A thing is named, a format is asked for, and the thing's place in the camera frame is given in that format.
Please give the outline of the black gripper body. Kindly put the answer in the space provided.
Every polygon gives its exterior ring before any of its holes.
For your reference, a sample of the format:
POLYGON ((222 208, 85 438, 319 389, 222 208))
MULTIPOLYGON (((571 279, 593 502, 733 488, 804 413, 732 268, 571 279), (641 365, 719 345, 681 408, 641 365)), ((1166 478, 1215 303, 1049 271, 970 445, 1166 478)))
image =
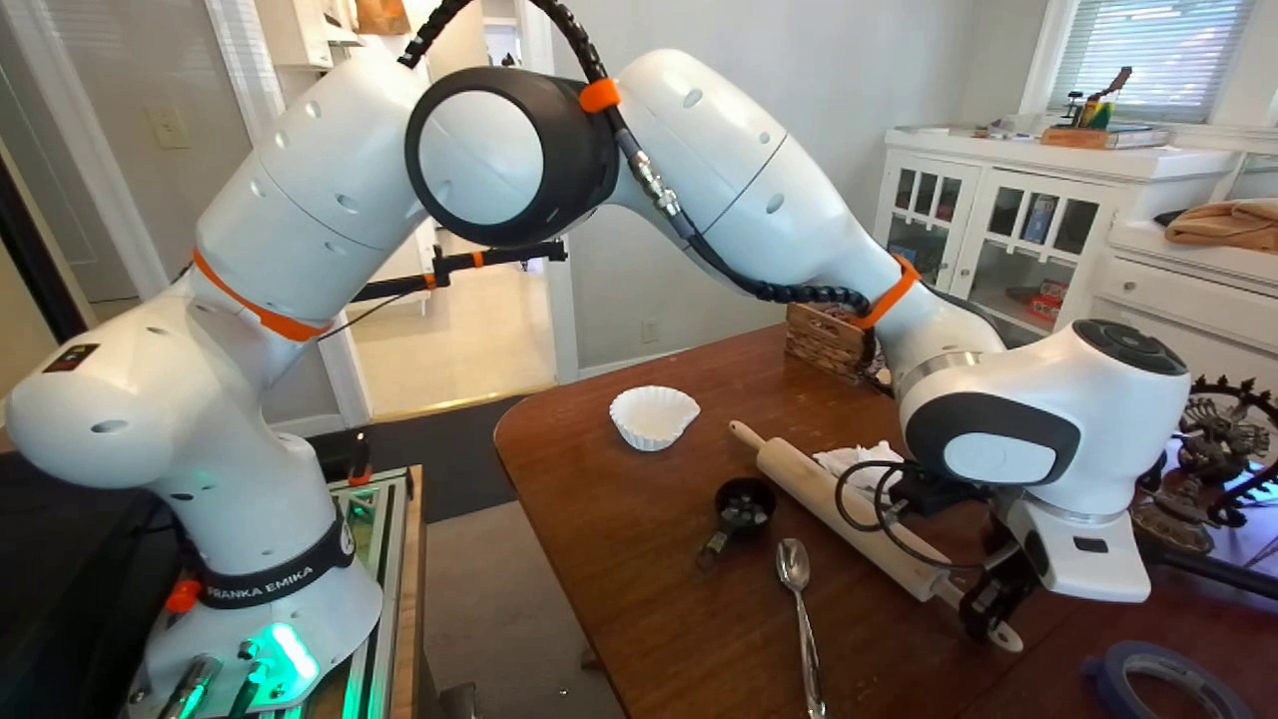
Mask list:
POLYGON ((960 625, 976 638, 1017 654, 1022 636, 1009 626, 1009 620, 1033 592, 1039 592, 1033 554, 1013 538, 1013 530, 1003 520, 989 520, 981 530, 978 585, 964 592, 960 625))

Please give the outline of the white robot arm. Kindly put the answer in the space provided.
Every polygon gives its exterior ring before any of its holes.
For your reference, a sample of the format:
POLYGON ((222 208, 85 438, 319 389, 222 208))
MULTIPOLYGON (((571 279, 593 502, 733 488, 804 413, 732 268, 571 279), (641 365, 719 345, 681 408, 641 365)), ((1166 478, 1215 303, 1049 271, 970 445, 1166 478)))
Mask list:
POLYGON ((8 397, 22 460, 64 484, 159 494, 197 546, 205 592, 146 638, 143 694, 210 665, 261 667, 277 702, 299 702, 372 636, 380 586, 352 560, 315 450, 267 425, 267 389, 412 233, 520 259, 603 203, 725 288, 849 313, 884 347, 925 478, 989 494, 1039 586, 1147 598, 1129 498, 1189 393, 1171 347, 1114 320, 1003 345, 886 251, 770 112, 685 54, 584 79, 419 79, 360 54, 253 147, 159 296, 68 341, 8 397))

